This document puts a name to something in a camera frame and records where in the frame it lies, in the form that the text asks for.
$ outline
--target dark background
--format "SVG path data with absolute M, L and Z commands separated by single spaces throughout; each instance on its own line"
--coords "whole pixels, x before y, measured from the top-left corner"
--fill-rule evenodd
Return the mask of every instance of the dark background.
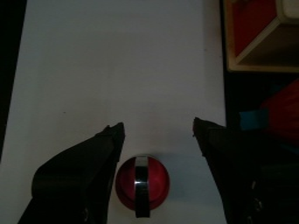
M 218 10 L 222 17 L 221 4 L 222 1 L 220 0 Z M 24 26 L 25 5 L 26 0 L 0 0 L 0 159 L 14 83 L 14 69 Z M 299 78 L 299 73 L 229 73 L 225 68 L 224 49 L 222 56 L 226 126 L 237 130 L 238 112 L 257 109 L 260 102 L 272 94 L 273 86 L 284 86 L 288 84 Z

